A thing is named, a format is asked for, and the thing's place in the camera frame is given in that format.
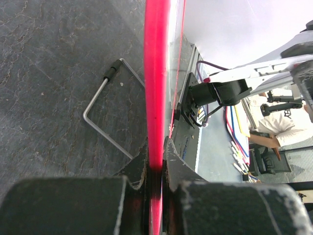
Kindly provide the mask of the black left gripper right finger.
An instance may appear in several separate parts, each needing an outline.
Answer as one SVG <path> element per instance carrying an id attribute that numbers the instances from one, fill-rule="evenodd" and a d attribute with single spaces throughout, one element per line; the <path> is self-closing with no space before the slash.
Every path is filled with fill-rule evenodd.
<path id="1" fill-rule="evenodd" d="M 163 229 L 169 235 L 310 235 L 311 218 L 286 184 L 211 183 L 163 152 Z"/>

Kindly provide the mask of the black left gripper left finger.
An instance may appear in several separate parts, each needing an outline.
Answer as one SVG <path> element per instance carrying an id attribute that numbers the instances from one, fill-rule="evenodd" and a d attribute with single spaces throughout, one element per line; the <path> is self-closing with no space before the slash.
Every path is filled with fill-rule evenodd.
<path id="1" fill-rule="evenodd" d="M 146 235 L 148 147 L 116 174 L 18 182 L 0 207 L 3 235 Z"/>

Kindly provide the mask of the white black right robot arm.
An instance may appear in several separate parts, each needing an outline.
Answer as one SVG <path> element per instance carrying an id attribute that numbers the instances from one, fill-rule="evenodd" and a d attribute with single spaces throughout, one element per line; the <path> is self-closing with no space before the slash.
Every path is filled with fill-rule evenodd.
<path id="1" fill-rule="evenodd" d="M 304 42 L 282 51 L 271 61 L 248 64 L 234 69 L 221 69 L 201 83 L 186 84 L 180 114 L 192 127 L 202 125 L 195 120 L 200 107 L 218 102 L 218 108 L 235 106 L 261 85 L 269 90 L 278 80 L 290 76 L 309 106 L 313 105 L 313 23 L 308 22 L 301 36 Z"/>

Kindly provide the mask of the pink framed whiteboard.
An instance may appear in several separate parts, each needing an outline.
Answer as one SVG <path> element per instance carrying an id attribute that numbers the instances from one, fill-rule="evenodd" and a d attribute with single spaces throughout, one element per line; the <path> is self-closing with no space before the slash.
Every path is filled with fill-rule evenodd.
<path id="1" fill-rule="evenodd" d="M 144 79 L 148 133 L 148 234 L 161 233 L 164 140 L 173 131 L 185 1 L 148 0 L 144 21 Z"/>

